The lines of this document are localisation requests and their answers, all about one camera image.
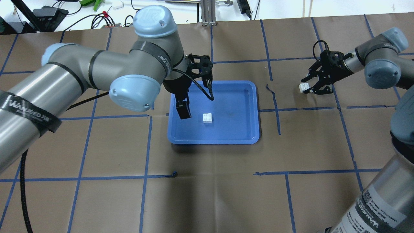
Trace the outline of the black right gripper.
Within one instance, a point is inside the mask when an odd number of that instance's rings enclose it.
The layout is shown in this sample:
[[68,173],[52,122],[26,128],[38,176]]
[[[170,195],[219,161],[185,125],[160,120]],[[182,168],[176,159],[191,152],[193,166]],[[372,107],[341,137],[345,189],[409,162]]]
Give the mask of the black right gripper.
[[322,52],[320,54],[321,65],[312,65],[308,69],[306,77],[301,79],[301,82],[308,82],[312,78],[319,79],[315,85],[305,90],[305,94],[333,94],[333,89],[330,84],[334,84],[353,74],[353,72],[345,65],[345,60],[352,57],[352,53]]

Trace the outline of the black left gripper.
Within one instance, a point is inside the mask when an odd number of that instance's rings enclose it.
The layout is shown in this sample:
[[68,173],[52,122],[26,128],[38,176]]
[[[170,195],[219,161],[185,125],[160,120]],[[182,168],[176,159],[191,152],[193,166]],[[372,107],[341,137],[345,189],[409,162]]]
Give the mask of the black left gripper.
[[188,97],[188,89],[192,84],[192,80],[186,72],[180,70],[174,70],[174,72],[181,75],[174,80],[164,79],[163,85],[168,92],[175,95],[175,108],[179,118],[181,120],[188,119],[192,117]]

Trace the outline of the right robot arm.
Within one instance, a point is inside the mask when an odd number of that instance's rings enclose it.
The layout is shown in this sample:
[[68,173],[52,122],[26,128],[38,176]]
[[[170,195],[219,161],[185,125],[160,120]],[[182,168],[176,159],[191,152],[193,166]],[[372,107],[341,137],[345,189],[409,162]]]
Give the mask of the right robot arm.
[[348,53],[333,51],[324,40],[315,44],[325,46],[319,58],[301,80],[305,83],[317,77],[312,86],[301,92],[324,95],[333,93],[332,85],[359,71],[374,89],[399,87],[405,94],[396,106],[371,106],[358,110],[360,117],[367,113],[378,123],[387,117],[390,149],[381,146],[377,152],[389,152],[389,161],[356,197],[343,216],[321,233],[412,233],[413,232],[413,60],[399,54],[408,47],[408,40],[399,28],[390,28]]

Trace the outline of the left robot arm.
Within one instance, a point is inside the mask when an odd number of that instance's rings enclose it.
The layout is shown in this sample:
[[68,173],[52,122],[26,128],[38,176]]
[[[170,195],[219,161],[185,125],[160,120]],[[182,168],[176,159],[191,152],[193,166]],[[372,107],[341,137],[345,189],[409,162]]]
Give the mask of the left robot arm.
[[78,44],[52,44],[42,66],[8,91],[1,91],[0,164],[6,170],[47,131],[86,90],[108,91],[117,105],[149,110],[161,86],[186,98],[191,81],[177,24],[165,6],[146,6],[134,16],[138,40],[129,53]]

